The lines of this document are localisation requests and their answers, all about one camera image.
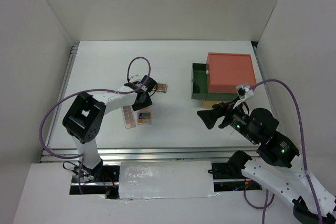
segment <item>eyeshadow palette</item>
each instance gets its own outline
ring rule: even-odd
[[[122,118],[124,119],[124,125],[126,129],[130,129],[136,126],[132,106],[122,107]]]
[[[152,124],[151,112],[138,112],[138,124]]]
[[[167,92],[167,84],[162,84],[162,83],[158,83],[157,85],[154,86],[153,91],[157,91],[157,92]]]

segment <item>white table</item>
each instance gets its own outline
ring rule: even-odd
[[[64,86],[65,95],[85,89],[117,89],[126,83],[129,62],[145,56],[152,67],[151,77],[167,83],[167,93],[157,92],[150,107],[152,125],[138,125],[126,130],[121,110],[107,114],[97,136],[99,148],[194,148],[252,146],[231,127],[208,130],[196,111],[202,101],[191,99],[192,63],[205,63],[208,52],[250,54],[257,82],[261,74],[250,41],[82,41],[79,45],[70,77]],[[137,60],[130,75],[147,74],[146,62]],[[75,145],[61,122],[73,99],[58,111],[52,128],[49,147],[71,150]],[[248,100],[250,109],[270,110],[264,86]]]

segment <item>green box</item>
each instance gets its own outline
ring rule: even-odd
[[[199,92],[194,93],[194,82],[199,87]],[[191,99],[202,101],[232,101],[237,98],[237,94],[227,93],[208,93],[208,84],[206,76],[206,64],[193,63],[192,66],[192,94]]]

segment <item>gray wall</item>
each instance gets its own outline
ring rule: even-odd
[[[69,43],[44,0],[0,0],[0,216],[12,223],[38,126],[57,100]]]
[[[307,151],[334,159],[335,17],[336,0],[278,0],[258,45],[266,77],[283,80],[296,95]],[[291,97],[279,84],[269,87],[285,132],[299,143]]]
[[[48,0],[80,40],[259,40],[276,0]]]

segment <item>red box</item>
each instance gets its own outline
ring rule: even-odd
[[[236,86],[256,84],[251,55],[210,52],[206,60],[209,93],[237,93]]]

